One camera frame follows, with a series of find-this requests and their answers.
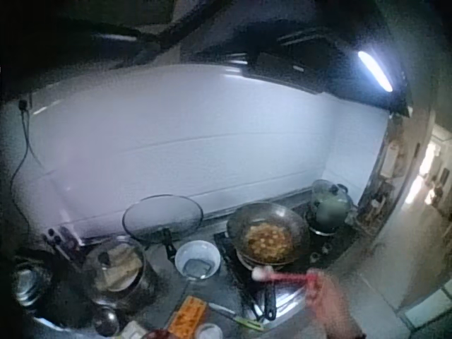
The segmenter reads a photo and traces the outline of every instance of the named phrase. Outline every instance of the small bowl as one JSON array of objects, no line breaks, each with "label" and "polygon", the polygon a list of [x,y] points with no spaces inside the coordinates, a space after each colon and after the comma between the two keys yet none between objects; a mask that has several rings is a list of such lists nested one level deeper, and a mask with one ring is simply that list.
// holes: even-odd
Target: small bowl
[{"label": "small bowl", "polygon": [[[174,263],[179,273],[181,273],[184,277],[188,277],[193,280],[210,278],[220,267],[220,262],[221,255],[218,249],[210,242],[205,242],[203,240],[195,240],[182,245],[177,250],[176,258],[174,259]],[[195,263],[195,265],[198,264],[198,268],[201,270],[203,267],[208,266],[210,266],[210,269],[206,271],[206,274],[204,275],[191,275],[187,270],[187,263],[189,266],[190,263]]]}]

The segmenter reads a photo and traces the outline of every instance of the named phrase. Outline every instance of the power cord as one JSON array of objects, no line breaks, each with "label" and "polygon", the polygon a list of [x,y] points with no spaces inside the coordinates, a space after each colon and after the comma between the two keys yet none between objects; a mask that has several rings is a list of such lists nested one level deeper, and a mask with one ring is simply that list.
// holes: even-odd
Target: power cord
[{"label": "power cord", "polygon": [[14,194],[13,194],[13,186],[14,186],[14,180],[17,177],[17,174],[19,173],[20,169],[22,168],[25,160],[27,159],[28,152],[30,150],[30,138],[28,136],[28,132],[30,130],[30,113],[27,108],[27,102],[25,100],[19,100],[19,110],[20,110],[20,117],[22,120],[22,130],[23,135],[25,136],[25,152],[23,154],[22,160],[19,162],[19,165],[17,166],[16,170],[14,171],[11,180],[9,182],[9,193],[11,195],[11,201],[13,202],[14,207],[19,212],[20,216],[24,219],[26,225],[27,225],[27,232],[26,232],[26,242],[28,242],[28,238],[30,236],[30,229],[31,225],[28,221],[27,217],[23,213],[23,211],[20,209],[19,205],[17,204]]}]

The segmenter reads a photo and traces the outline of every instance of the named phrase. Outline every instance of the wok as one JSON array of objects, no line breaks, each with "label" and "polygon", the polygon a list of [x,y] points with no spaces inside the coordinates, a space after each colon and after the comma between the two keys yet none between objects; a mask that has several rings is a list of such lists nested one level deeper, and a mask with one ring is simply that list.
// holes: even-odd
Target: wok
[{"label": "wok", "polygon": [[[282,227],[290,233],[293,248],[278,261],[263,261],[262,258],[255,257],[246,241],[250,227],[262,222]],[[289,208],[275,203],[250,203],[238,208],[227,222],[227,233],[240,255],[262,266],[282,266],[291,263],[309,249],[309,228],[304,219]]]}]

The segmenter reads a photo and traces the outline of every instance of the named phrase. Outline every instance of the wok handle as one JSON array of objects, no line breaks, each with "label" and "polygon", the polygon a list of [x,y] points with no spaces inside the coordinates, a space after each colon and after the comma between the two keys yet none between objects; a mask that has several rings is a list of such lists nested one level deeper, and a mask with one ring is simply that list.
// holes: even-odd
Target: wok handle
[{"label": "wok handle", "polygon": [[267,320],[276,319],[275,283],[269,282],[265,286],[265,302],[263,314]]},{"label": "wok handle", "polygon": [[167,258],[169,261],[174,263],[174,258],[176,257],[176,247],[172,244],[171,232],[169,229],[165,228],[162,230],[163,233],[163,244],[167,250]]}]

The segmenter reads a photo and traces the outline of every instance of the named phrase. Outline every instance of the white backsplash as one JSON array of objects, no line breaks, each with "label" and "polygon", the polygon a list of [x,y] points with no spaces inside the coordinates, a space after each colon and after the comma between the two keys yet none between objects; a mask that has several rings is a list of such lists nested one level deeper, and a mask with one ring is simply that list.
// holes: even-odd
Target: white backsplash
[{"label": "white backsplash", "polygon": [[[34,94],[30,137],[44,168],[30,158],[15,190],[38,229],[69,222],[83,236],[120,231],[124,210],[155,194],[192,197],[209,213],[323,177],[357,202],[388,118],[222,66],[145,66],[69,82]],[[5,106],[0,127],[9,176],[25,147],[16,107]]]}]

